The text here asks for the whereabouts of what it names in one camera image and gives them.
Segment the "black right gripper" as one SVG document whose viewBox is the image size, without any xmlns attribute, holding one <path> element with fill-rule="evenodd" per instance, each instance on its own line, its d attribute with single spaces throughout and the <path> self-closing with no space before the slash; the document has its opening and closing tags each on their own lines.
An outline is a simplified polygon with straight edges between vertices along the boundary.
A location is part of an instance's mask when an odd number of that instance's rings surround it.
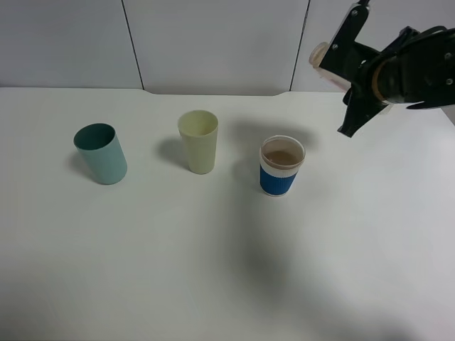
<svg viewBox="0 0 455 341">
<path fill-rule="evenodd" d="M 350 83 L 343 103 L 346 114 L 338 132 L 351 138 L 387 105 L 373 91 L 373 74 L 384 59 L 380 50 L 349 42 L 343 44 L 343 76 Z"/>
</svg>

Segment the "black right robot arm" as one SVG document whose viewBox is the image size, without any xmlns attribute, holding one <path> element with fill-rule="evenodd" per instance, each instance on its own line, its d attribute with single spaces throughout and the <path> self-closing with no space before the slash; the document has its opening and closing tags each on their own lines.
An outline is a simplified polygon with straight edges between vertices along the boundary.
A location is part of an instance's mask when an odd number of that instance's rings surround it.
<svg viewBox="0 0 455 341">
<path fill-rule="evenodd" d="M 435 26 L 421 33 L 406 27 L 384 50 L 355 44 L 343 61 L 350 89 L 339 132 L 352 137 L 383 109 L 434 109 L 454 104 L 454 29 Z"/>
</svg>

